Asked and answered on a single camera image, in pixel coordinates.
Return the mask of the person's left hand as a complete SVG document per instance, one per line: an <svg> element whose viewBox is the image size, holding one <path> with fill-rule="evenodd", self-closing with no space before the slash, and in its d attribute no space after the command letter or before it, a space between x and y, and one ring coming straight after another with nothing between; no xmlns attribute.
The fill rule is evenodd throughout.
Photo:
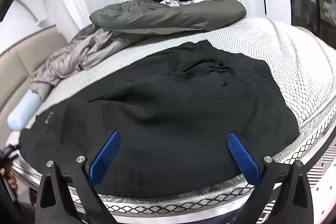
<svg viewBox="0 0 336 224"><path fill-rule="evenodd" d="M17 192L18 184L17 179L15 178L15 173L12 170L7 171L4 168L1 168L1 176L8 182L9 186Z"/></svg>

